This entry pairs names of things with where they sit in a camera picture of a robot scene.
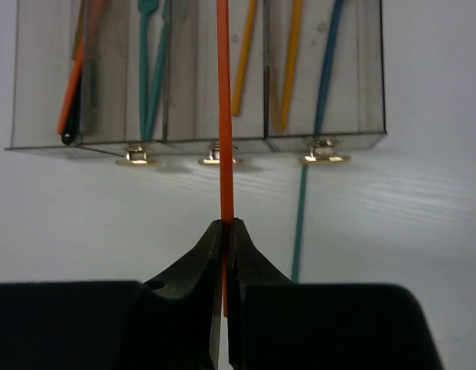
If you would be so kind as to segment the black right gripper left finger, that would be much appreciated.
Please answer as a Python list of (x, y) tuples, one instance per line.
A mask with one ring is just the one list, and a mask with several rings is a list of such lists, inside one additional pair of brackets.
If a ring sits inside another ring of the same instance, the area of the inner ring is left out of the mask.
[(213, 369), (220, 221), (146, 282), (0, 284), (0, 369)]

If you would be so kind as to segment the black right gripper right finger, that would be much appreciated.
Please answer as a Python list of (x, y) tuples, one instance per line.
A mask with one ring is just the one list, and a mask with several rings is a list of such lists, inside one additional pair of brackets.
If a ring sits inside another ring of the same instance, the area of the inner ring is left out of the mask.
[(235, 369), (440, 369), (416, 297), (396, 284), (299, 284), (230, 228), (229, 362)]

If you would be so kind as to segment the gold knife green handle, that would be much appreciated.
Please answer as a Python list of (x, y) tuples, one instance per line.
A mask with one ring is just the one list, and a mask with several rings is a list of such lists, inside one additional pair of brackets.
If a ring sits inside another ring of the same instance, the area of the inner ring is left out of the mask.
[(61, 135), (61, 141), (66, 146), (72, 145), (79, 134), (81, 94), (82, 80), (79, 80), (75, 91), (75, 97), (69, 112), (68, 122), (66, 123), (65, 129)]
[(86, 5), (86, 0), (81, 0), (80, 6), (79, 6), (79, 13), (77, 17), (77, 23), (75, 27), (73, 45), (72, 45), (72, 55), (71, 55), (72, 61), (75, 60), (76, 54), (80, 47), (80, 43), (83, 40), (83, 32), (85, 27), (85, 5)]

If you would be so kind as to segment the yellow chopstick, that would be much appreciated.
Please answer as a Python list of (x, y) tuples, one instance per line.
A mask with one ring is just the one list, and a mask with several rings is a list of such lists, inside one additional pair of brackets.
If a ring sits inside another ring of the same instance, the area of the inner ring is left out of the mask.
[(253, 40), (253, 30), (256, 18), (257, 0), (249, 0), (247, 8), (245, 25), (243, 27), (242, 44), (240, 48), (239, 62), (235, 75), (235, 85), (232, 99), (232, 116), (239, 116), (242, 106), (243, 89), (246, 80), (246, 71), (248, 68), (250, 46)]

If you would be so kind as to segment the orange plastic knife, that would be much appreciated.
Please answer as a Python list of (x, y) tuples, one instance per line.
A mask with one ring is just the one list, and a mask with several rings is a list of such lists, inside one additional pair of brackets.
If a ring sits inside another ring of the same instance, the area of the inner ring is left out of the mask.
[[(69, 112), (72, 106), (72, 102), (75, 97), (76, 87), (79, 83), (79, 80), (82, 78), (82, 67), (85, 58), (85, 38), (92, 40), (97, 33), (99, 28), (99, 23), (103, 17), (105, 8), (109, 4), (109, 1), (94, 1), (94, 9), (89, 13), (89, 24), (84, 27), (83, 40), (80, 43), (76, 58), (73, 61), (74, 65), (69, 77), (69, 82), (65, 91), (64, 99), (62, 102), (62, 108), (59, 116), (59, 122), (57, 126), (57, 134), (62, 135), (66, 123), (68, 122)], [(85, 5), (85, 11), (88, 10), (87, 2)]]

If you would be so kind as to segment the yellow plastic spoon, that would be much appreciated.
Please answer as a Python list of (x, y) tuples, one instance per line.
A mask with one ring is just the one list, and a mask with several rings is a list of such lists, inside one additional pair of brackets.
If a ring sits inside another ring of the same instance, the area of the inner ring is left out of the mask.
[(280, 132), (285, 133), (288, 126), (290, 105), (293, 98), (293, 88), (297, 70), (297, 55), (300, 44), (302, 24), (303, 0), (294, 0), (290, 21), (289, 40), (287, 46), (287, 60), (284, 70), (283, 94), (280, 113)]

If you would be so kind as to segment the orange chopstick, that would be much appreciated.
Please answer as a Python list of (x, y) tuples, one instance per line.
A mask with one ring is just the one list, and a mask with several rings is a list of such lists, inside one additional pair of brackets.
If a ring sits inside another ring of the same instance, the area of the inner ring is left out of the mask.
[(229, 2), (216, 2), (219, 80), (220, 208), (224, 245), (223, 270), (229, 254), (230, 228), (234, 219), (233, 143), (230, 92)]

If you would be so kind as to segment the blue plastic spoon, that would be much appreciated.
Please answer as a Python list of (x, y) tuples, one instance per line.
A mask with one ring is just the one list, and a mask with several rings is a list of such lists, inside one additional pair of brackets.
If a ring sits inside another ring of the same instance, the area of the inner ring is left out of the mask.
[(330, 88), (330, 78), (334, 64), (335, 49), (337, 44), (337, 34), (340, 24), (340, 17), (344, 6), (344, 0), (335, 0), (330, 18), (329, 32), (327, 36), (326, 48), (323, 55), (323, 65), (320, 75), (320, 85), (317, 95), (316, 115), (314, 122), (314, 134), (320, 135), (325, 116), (327, 99)]

